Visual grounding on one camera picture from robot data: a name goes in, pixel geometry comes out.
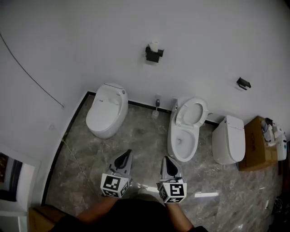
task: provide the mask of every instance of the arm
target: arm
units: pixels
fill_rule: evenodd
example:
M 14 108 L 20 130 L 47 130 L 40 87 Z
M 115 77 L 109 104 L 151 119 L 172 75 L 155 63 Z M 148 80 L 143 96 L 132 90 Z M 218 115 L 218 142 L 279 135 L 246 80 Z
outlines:
M 168 203 L 165 206 L 176 231 L 187 232 L 194 228 L 177 203 Z
M 84 224 L 95 223 L 110 211 L 110 209 L 114 206 L 117 200 L 118 198 L 105 197 L 102 199 L 101 202 L 95 204 L 93 207 L 85 210 L 80 215 L 78 215 L 77 219 L 79 219 Z

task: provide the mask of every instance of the smart toilet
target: smart toilet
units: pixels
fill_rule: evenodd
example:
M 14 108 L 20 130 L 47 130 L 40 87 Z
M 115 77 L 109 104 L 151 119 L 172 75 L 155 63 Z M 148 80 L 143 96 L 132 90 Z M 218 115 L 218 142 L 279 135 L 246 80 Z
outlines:
M 208 105 L 200 97 L 182 97 L 173 107 L 168 131 L 168 154 L 189 161 L 198 146 L 199 128 L 208 116 Z
M 108 139 L 118 131 L 127 111 L 128 96 L 123 87 L 105 83 L 97 90 L 86 123 L 96 137 Z

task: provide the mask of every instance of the fiducial marker cube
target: fiducial marker cube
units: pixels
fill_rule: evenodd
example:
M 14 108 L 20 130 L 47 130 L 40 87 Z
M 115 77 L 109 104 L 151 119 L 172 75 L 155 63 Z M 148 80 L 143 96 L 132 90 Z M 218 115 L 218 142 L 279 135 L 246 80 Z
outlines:
M 164 203 L 179 203 L 186 198 L 186 183 L 160 183 L 159 195 Z
M 128 188 L 128 178 L 108 175 L 105 173 L 101 176 L 101 191 L 106 196 L 121 198 Z

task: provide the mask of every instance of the electrical cable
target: electrical cable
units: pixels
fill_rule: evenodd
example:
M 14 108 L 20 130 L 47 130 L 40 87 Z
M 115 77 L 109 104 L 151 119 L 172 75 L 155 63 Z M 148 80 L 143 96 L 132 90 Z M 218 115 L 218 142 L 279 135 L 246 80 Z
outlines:
M 56 100 L 53 96 L 51 96 L 44 88 L 42 88 L 37 81 L 35 81 L 32 76 L 29 75 L 29 73 L 24 69 L 24 67 L 22 67 L 22 65 L 18 62 L 18 60 L 15 58 L 15 56 L 12 54 L 11 50 L 9 49 L 7 43 L 5 42 L 4 38 L 2 37 L 2 34 L 0 32 L 0 37 L 3 40 L 6 48 L 8 49 L 8 51 L 10 52 L 10 54 L 12 55 L 12 57 L 14 58 L 14 60 L 19 64 L 19 66 L 23 69 L 23 71 L 31 78 L 31 80 L 33 80 L 43 91 L 45 91 L 52 99 L 54 99 L 59 105 L 62 106 L 62 108 L 64 108 L 64 105 L 62 103 L 60 103 L 58 100 Z
M 94 192 L 93 189 L 91 188 L 91 186 L 90 186 L 90 184 L 89 184 L 89 182 L 88 182 L 88 180 L 87 180 L 87 178 L 86 178 L 86 176 L 85 176 L 85 174 L 84 174 L 84 172 L 83 172 L 83 170 L 82 170 L 82 168 L 81 168 L 79 162 L 77 161 L 76 156 L 75 156 L 74 153 L 69 149 L 67 143 L 66 143 L 64 140 L 62 140 L 62 142 L 64 142 L 64 144 L 67 146 L 69 152 L 70 152 L 70 153 L 72 154 L 72 156 L 74 157 L 76 163 L 78 164 L 78 167 L 79 167 L 81 173 L 83 174 L 84 179 L 86 180 L 87 185 L 89 186 L 89 188 L 91 189 L 92 193 L 93 193 L 93 194 L 95 195 L 95 197 L 96 197 L 97 195 L 95 194 L 95 192 Z

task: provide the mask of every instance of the black shirt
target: black shirt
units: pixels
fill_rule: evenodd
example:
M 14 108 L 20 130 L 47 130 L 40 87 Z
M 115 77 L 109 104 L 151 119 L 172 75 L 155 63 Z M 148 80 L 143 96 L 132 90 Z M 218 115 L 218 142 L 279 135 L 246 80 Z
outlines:
M 108 232 L 108 231 L 165 231 L 174 232 L 166 208 L 159 202 L 139 199 L 119 200 L 109 213 L 92 226 L 83 224 L 72 216 L 65 216 L 54 226 L 51 232 Z M 207 232 L 196 227 L 191 232 Z

